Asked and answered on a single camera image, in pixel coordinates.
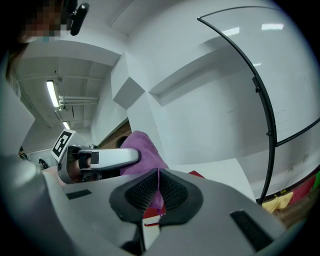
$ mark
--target yellow cloth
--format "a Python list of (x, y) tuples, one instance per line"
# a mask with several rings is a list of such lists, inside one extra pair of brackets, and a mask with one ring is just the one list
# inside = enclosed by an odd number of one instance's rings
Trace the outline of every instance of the yellow cloth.
[(276, 209), (286, 208), (293, 195), (294, 193), (291, 191), (285, 195), (277, 196), (275, 199), (272, 199), (271, 201), (264, 202), (262, 204), (262, 207), (269, 213), (273, 213)]

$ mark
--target wooden panel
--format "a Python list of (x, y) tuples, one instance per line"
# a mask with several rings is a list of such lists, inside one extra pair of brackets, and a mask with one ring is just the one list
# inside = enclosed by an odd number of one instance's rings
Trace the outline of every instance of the wooden panel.
[(131, 134), (131, 127), (129, 121), (124, 123), (121, 127), (119, 127), (113, 134), (111, 134), (108, 138), (102, 141), (99, 144), (100, 149), (115, 149), (116, 141), (122, 136), (129, 136)]

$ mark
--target ceiling light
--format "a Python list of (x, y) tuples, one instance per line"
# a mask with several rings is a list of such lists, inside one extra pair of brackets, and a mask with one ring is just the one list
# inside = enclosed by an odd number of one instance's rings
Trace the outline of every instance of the ceiling light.
[(283, 24), (262, 24), (261, 30), (282, 30)]
[(52, 80), (46, 81), (46, 86), (48, 88), (53, 106), (55, 108), (58, 108), (59, 104), (58, 104), (56, 93), (55, 93), (54, 81), (52, 81)]
[(222, 33), (224, 33), (226, 36), (232, 36), (235, 34), (239, 34), (240, 32), (240, 27), (235, 27), (235, 28), (231, 28), (225, 31), (222, 31)]
[(64, 127), (65, 127), (66, 129), (70, 130), (70, 127), (69, 127), (69, 125), (68, 125), (67, 122), (63, 122), (63, 125), (64, 125)]

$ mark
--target gray plastic surface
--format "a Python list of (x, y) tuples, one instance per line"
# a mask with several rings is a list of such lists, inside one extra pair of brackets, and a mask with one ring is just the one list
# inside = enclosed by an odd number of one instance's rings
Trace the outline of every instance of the gray plastic surface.
[[(46, 254), (131, 255), (118, 246), (133, 238), (136, 226), (118, 218), (110, 208), (109, 195), (139, 175), (70, 184), (62, 189), (56, 177), (40, 172), (31, 162), (17, 157), (1, 162), (0, 187), (6, 208), (25, 235)], [(143, 255), (252, 255), (254, 249), (230, 217), (238, 210), (245, 210), (271, 238), (284, 233), (280, 221), (235, 189), (168, 171), (196, 185), (203, 194), (203, 204), (186, 224), (163, 227)], [(72, 200), (66, 196), (85, 189), (92, 194)]]

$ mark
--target pink towel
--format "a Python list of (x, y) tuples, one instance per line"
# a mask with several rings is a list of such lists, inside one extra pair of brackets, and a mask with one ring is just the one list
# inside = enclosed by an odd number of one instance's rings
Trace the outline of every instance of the pink towel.
[[(141, 152), (140, 162), (124, 167), (120, 169), (120, 175), (128, 174), (145, 174), (152, 169), (166, 169), (167, 164), (162, 160), (158, 153), (157, 148), (150, 140), (149, 136), (142, 131), (134, 131), (129, 135), (129, 137), (124, 141), (120, 147), (121, 149), (136, 149)], [(150, 204), (150, 208), (161, 210), (164, 205), (164, 199), (162, 198), (159, 191), (159, 180), (158, 180), (158, 190)]]

